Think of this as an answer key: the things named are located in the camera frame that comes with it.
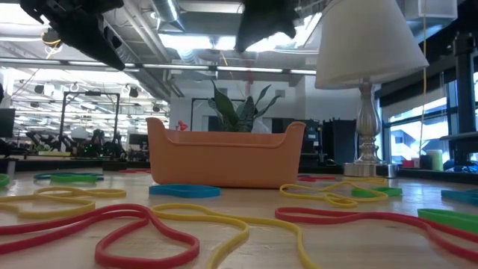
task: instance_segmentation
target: table surface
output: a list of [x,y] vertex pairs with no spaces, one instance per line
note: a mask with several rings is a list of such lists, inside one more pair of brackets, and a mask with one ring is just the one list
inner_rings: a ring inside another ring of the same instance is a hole
[[[1,196],[32,194],[35,189],[49,186],[49,181],[34,183],[33,173],[17,173],[7,191]],[[174,197],[150,197],[148,187],[153,183],[149,174],[106,173],[105,180],[97,188],[122,188],[127,190],[124,199],[96,199],[97,207],[122,202],[141,205],[162,203],[195,203],[226,214],[274,218],[274,209],[283,206],[302,206],[326,210],[340,210],[325,202],[295,200],[279,196],[277,190],[223,189],[222,196],[203,200]],[[307,183],[323,186],[328,184]],[[459,185],[434,181],[395,179],[391,187],[403,189],[402,197],[389,201],[361,203],[348,211],[388,211],[417,215],[419,208],[441,208],[478,214],[478,207],[441,200],[441,190],[468,190],[473,185]],[[338,192],[349,194],[350,189]],[[25,209],[38,211],[67,208],[70,205],[56,202],[21,202]],[[88,269],[100,268],[94,262],[96,243],[109,232],[130,222],[129,219],[107,220],[82,232],[59,241],[11,253],[1,257],[2,269]],[[14,214],[0,212],[0,225],[31,223],[34,220],[18,220]],[[221,242],[238,231],[233,226],[218,223],[189,223],[165,220],[166,225],[188,232],[201,241],[199,258],[180,268],[204,268],[208,257]],[[300,224],[305,237],[305,248],[310,257],[322,268],[478,268],[478,265],[457,258],[430,242],[423,232],[412,226],[384,220],[360,220],[355,223],[315,226]],[[222,269],[241,268],[301,268],[295,236],[287,230],[270,226],[251,225],[249,240],[239,246],[219,266]],[[6,235],[0,244],[28,238],[31,235]],[[445,235],[461,246],[478,250],[478,244]],[[145,258],[161,258],[182,252],[185,246],[158,234],[150,225],[118,240],[108,248],[113,254]]]

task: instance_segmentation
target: red rubber band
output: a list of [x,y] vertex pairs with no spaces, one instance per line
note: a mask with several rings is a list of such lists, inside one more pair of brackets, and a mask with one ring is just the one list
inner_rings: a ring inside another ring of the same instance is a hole
[[[294,214],[314,214],[318,216],[326,217],[306,217],[306,216],[293,216],[288,213]],[[391,220],[399,223],[405,223],[415,226],[424,230],[429,239],[435,242],[438,246],[450,251],[451,253],[478,262],[478,252],[465,249],[464,247],[457,246],[450,243],[448,240],[442,238],[435,230],[445,232],[450,235],[478,243],[478,235],[470,232],[465,232],[459,229],[454,229],[449,226],[434,223],[430,220],[424,220],[419,217],[408,216],[404,214],[396,213],[377,213],[377,212],[345,212],[345,211],[326,211],[316,210],[311,208],[278,208],[276,209],[276,218],[293,223],[313,223],[313,224],[339,224],[349,223],[357,220]]]
[[[67,227],[56,229],[55,231],[33,238],[0,244],[0,254],[25,250],[31,247],[37,247],[42,244],[56,241],[60,238],[64,238],[68,235],[79,232],[94,223],[115,217],[140,217],[142,220],[125,225],[106,235],[100,242],[98,242],[95,249],[95,260],[96,263],[101,266],[125,269],[173,268],[184,265],[194,260],[199,255],[199,240],[196,237],[171,229],[170,227],[164,225],[153,214],[151,209],[142,205],[133,204],[109,205],[80,216],[69,217],[61,220],[14,226],[2,226],[0,227],[0,235],[18,235],[27,232],[38,232],[68,225]],[[122,236],[147,225],[150,221],[161,234],[173,240],[186,243],[190,245],[190,248],[183,253],[163,259],[122,257],[106,252],[106,248],[110,244]]]
[[128,169],[120,170],[120,173],[151,173],[151,169]]
[[335,180],[335,177],[332,176],[304,176],[304,177],[299,177],[297,181],[300,182],[317,182],[320,180]]

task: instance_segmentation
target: snake plant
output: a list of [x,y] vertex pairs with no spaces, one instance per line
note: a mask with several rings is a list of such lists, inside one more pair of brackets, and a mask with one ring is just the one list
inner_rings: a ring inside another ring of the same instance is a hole
[[255,119],[264,116],[267,110],[273,106],[280,97],[274,96],[274,98],[270,100],[269,105],[261,110],[257,109],[257,104],[266,96],[271,86],[269,85],[261,91],[257,102],[254,102],[254,99],[248,96],[245,102],[242,102],[237,109],[234,109],[234,105],[229,97],[217,89],[214,81],[212,84],[214,85],[214,98],[209,99],[208,104],[209,107],[216,111],[220,125],[225,132],[251,132]]

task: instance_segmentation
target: table lamp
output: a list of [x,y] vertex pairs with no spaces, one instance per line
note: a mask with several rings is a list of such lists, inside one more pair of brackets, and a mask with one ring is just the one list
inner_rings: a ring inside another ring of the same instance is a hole
[[382,122],[374,105],[373,85],[403,77],[429,64],[415,42],[396,0],[333,0],[323,11],[315,87],[358,88],[361,108],[357,133],[360,158],[344,165],[345,176],[393,176],[394,166],[376,155]]

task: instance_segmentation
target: orange plastic bin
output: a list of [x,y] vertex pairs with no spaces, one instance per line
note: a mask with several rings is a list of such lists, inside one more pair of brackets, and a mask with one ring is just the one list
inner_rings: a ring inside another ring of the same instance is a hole
[[151,174],[159,184],[279,188],[295,183],[304,123],[284,134],[181,132],[148,123]]

